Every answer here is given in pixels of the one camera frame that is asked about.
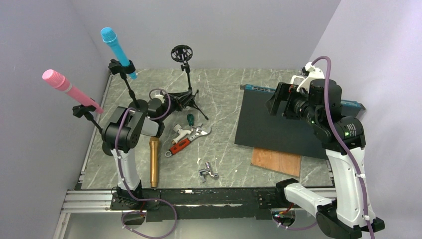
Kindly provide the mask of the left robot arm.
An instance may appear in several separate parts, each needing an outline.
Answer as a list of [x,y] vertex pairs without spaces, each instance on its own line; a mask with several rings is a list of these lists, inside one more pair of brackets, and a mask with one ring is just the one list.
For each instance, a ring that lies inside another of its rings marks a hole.
[[167,93],[160,90],[148,101],[135,100],[129,107],[117,107],[101,132],[103,151],[114,157],[119,176],[115,196],[130,209],[137,209],[144,200],[142,183],[135,168],[134,148],[142,135],[148,136],[150,147],[150,185],[158,186],[160,136],[164,120],[174,111],[196,109],[196,93],[192,90]]

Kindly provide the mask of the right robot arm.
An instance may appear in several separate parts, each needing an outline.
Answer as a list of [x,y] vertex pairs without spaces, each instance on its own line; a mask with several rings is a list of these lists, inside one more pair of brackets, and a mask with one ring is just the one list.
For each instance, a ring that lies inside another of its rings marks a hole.
[[364,172],[365,134],[362,123],[342,113],[341,87],[334,80],[315,79],[307,90],[298,85],[279,83],[266,102],[275,115],[286,102],[283,116],[303,120],[314,130],[328,157],[336,189],[329,199],[304,187],[296,179],[275,186],[277,205],[297,205],[314,216],[320,230],[334,239],[358,239],[363,232],[373,235],[385,222],[372,209]]

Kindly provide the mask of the gold microphone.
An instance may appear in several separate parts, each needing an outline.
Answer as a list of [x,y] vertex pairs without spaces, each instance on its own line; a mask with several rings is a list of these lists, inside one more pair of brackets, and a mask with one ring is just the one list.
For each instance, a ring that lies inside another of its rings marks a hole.
[[157,137],[150,137],[150,186],[156,188],[159,179],[159,151],[160,139]]

